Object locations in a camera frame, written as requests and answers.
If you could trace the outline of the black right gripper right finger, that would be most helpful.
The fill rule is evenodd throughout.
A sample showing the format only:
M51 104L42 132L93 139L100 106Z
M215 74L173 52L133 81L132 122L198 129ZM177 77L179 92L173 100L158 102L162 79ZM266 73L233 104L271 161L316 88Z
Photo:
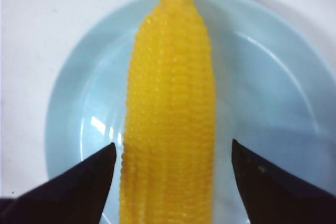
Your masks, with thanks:
M335 196L232 141L232 166L250 223L335 223Z

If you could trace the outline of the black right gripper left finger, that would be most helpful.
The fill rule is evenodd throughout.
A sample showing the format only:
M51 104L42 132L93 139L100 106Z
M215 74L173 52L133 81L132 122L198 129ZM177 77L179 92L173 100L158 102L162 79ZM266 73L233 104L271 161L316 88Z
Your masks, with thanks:
M1 198L1 223L99 223L111 187L113 143L17 198Z

